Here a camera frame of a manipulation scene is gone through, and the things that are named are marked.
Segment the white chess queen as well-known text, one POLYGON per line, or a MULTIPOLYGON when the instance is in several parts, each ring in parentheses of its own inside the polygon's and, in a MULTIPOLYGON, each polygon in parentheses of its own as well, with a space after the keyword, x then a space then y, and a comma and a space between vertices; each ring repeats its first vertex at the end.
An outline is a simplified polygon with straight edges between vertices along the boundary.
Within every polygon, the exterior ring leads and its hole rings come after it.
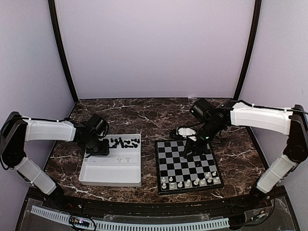
POLYGON ((187 180, 185 182, 185 188, 191 188, 192 187, 192 183, 191 183, 191 180, 187 180))

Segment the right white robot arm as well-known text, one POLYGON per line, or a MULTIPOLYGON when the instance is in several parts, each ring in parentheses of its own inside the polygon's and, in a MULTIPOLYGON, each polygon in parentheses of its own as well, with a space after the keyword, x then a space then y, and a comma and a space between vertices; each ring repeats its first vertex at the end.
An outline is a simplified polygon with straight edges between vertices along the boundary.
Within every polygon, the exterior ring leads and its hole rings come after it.
POLYGON ((192 155, 193 148, 201 148, 228 127, 249 127, 258 135, 257 142, 263 151, 278 151, 278 156, 266 155, 273 161, 261 175, 246 197, 250 209, 257 208, 276 184, 285 179, 308 157, 308 113, 304 107, 269 107, 243 100, 225 100, 213 106, 205 99, 197 100, 190 108, 200 128, 192 125, 178 128, 176 134, 188 139, 184 157, 192 155))

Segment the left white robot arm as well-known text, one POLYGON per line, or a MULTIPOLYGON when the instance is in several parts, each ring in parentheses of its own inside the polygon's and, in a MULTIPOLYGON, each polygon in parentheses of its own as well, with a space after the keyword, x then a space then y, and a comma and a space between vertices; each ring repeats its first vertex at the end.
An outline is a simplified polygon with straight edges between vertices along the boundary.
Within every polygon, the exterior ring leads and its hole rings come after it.
POLYGON ((68 199, 63 196, 61 186, 35 161, 46 161, 57 141, 76 143, 89 156, 106 156, 108 131, 108 122, 96 114, 87 121, 76 122, 68 117, 60 120, 26 117, 13 111, 0 129, 0 162, 5 170, 16 170, 29 184, 49 196, 56 209, 63 210, 68 199))

